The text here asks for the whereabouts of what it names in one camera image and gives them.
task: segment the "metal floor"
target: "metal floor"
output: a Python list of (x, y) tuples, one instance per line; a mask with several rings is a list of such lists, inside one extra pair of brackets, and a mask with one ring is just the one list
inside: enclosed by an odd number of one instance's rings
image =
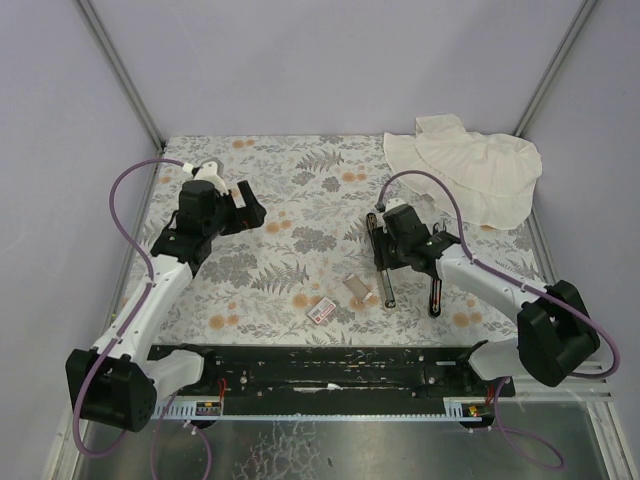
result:
[[(520, 458), (501, 434), (470, 434), (453, 423), (218, 422), (206, 430), (213, 450), (209, 479), (455, 479), (536, 480), (609, 478), (587, 412), (578, 403), (503, 404), (505, 425), (542, 435), (564, 454), (567, 469), (542, 470)], [(129, 434), (114, 455), (81, 460), (75, 480), (151, 478), (153, 428)], [(105, 448), (116, 433), (97, 426), (92, 448)], [(529, 440), (530, 455), (556, 461)], [(165, 422), (158, 442), (159, 478), (200, 480), (202, 440)]]

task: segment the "black bracket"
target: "black bracket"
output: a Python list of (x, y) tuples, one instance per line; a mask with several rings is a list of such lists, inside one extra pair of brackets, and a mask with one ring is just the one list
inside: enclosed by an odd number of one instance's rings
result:
[[(215, 396), (224, 377), (227, 415), (444, 413), (443, 398), (485, 398), (499, 381), (475, 374), (467, 348), (157, 345), (149, 359), (175, 349), (205, 358), (202, 380), (180, 395)], [(501, 396), (513, 395), (511, 382)]]
[(370, 232), (378, 271), (411, 266), (437, 279), (436, 260), (460, 239), (446, 231), (432, 235), (409, 205), (392, 208), (382, 218), (387, 231), (378, 227)]
[[(97, 359), (95, 350), (77, 349), (67, 359), (65, 370), (73, 408), (80, 387)], [(126, 357), (107, 357), (91, 382), (80, 417), (139, 432), (153, 415), (156, 396), (153, 382), (138, 365)]]
[[(431, 231), (433, 234), (440, 232), (440, 224), (435, 223)], [(447, 231), (447, 225), (442, 220), (442, 231)], [(442, 280), (439, 278), (431, 278), (431, 286), (429, 288), (429, 316), (438, 318), (442, 313)]]
[[(588, 316), (576, 287), (564, 280), (549, 295)], [(555, 387), (600, 347), (595, 330), (555, 304), (539, 298), (518, 314), (518, 352), (522, 365), (539, 382)]]
[(211, 254), (211, 241), (264, 223), (266, 209), (256, 199), (249, 183), (238, 183), (245, 206), (238, 208), (231, 194), (222, 195), (206, 180), (182, 184), (178, 210), (151, 248), (151, 255), (176, 257), (188, 263), (193, 275)]

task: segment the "small box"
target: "small box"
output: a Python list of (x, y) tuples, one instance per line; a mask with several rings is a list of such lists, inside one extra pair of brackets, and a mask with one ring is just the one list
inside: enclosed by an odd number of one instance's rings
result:
[(307, 316), (317, 324), (320, 324), (331, 314), (331, 312), (335, 310), (335, 308), (336, 304), (327, 297), (324, 297), (315, 307), (309, 310)]
[(373, 292), (370, 292), (367, 286), (362, 283), (362, 280), (353, 273), (345, 278), (342, 283), (344, 283), (351, 293), (362, 303), (366, 303), (366, 301), (373, 296)]

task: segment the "metal frame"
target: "metal frame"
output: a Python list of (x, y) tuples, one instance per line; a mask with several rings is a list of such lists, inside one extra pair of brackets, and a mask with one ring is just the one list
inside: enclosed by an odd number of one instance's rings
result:
[(162, 138), (162, 134), (158, 130), (158, 127), (153, 121), (153, 118), (151, 118), (147, 107), (142, 101), (138, 89), (129, 76), (129, 72), (127, 72), (127, 69), (122, 63), (122, 60), (118, 55), (118, 51), (113, 45), (109, 34), (98, 16), (98, 12), (91, 3), (91, 0), (73, 1), (78, 7), (86, 26), (91, 32), (91, 35), (93, 35), (100, 51), (104, 55), (105, 61), (113, 71), (118, 84), (122, 88), (122, 92), (127, 97), (129, 105), (131, 105), (131, 109), (138, 117), (138, 120), (149, 137), (149, 140), (153, 146), (156, 147), (156, 150), (161, 152), (164, 149), (166, 142)]
[(556, 52), (549, 63), (549, 66), (545, 70), (538, 86), (536, 87), (533, 95), (531, 96), (531, 100), (529, 100), (529, 104), (527, 108), (525, 108), (522, 117), (520, 117), (520, 121), (516, 125), (516, 128), (513, 131), (513, 136), (515, 137), (524, 137), (527, 134), (527, 130), (531, 123), (533, 122), (536, 113), (542, 106), (543, 100), (546, 98), (549, 93), (550, 87), (553, 84), (553, 81), (558, 75), (558, 72), (561, 70), (562, 65), (567, 60), (569, 53), (573, 49), (573, 46), (576, 43), (576, 40), (582, 33), (585, 25), (595, 12), (596, 8), (600, 5), (600, 0), (584, 0), (575, 17), (573, 17), (573, 21), (565, 33), (564, 38), (560, 42)]
[[(151, 206), (151, 198), (153, 197), (153, 187), (156, 184), (158, 179), (158, 174), (160, 172), (160, 165), (156, 164), (153, 166), (153, 170), (151, 174), (147, 178), (147, 181), (144, 186), (144, 193), (142, 195), (142, 200), (140, 201), (140, 206), (138, 207), (138, 213), (136, 214), (136, 219), (133, 223), (133, 227), (131, 229), (131, 236), (139, 240), (140, 235), (142, 233), (142, 228), (144, 227), (144, 219), (147, 217), (147, 212), (149, 211), (149, 207)], [(129, 278), (129, 273), (131, 272), (131, 266), (133, 265), (133, 259), (135, 257), (135, 250), (129, 244), (127, 244), (127, 252), (125, 253), (124, 262), (122, 264), (122, 268), (120, 269), (120, 273), (118, 275), (118, 283), (116, 284), (116, 291), (113, 294), (113, 298), (111, 299), (111, 305), (109, 306), (109, 314), (105, 320), (104, 330), (106, 330), (118, 311), (120, 310), (120, 303), (122, 298), (124, 297), (125, 288), (127, 286), (127, 279)]]
[(587, 412), (609, 476), (620, 480), (637, 479), (638, 471), (626, 440), (620, 436), (622, 429), (613, 403), (588, 404)]

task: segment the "red wire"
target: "red wire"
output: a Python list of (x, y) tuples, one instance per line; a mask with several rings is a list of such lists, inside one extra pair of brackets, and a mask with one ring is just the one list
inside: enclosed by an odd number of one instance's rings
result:
[(487, 389), (487, 398), (485, 399), (484, 404), (489, 405), (491, 403), (491, 400), (493, 400), (494, 396), (495, 396), (495, 389), (493, 387), (493, 384), (491, 384)]
[(222, 403), (224, 392), (227, 389), (227, 381), (224, 378), (221, 378), (220, 380), (218, 380), (218, 385), (220, 386), (220, 403)]

